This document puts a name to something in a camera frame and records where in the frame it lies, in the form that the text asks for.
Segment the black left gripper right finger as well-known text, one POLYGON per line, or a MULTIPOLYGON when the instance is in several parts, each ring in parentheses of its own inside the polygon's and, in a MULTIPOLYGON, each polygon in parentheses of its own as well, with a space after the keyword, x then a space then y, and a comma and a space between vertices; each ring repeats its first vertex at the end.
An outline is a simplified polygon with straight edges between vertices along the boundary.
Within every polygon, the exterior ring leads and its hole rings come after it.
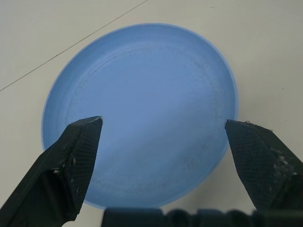
POLYGON ((302 210, 303 163, 269 129, 225 124, 237 174, 258 210, 302 210))

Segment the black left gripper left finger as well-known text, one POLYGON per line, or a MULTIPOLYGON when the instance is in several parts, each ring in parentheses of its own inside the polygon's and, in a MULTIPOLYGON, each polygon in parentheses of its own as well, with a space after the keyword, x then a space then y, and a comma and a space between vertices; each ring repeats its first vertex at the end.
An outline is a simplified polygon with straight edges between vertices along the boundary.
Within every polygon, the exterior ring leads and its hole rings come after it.
POLYGON ((69 124, 33 163, 0 209, 2 227, 61 227, 74 221, 91 181, 100 116, 69 124))

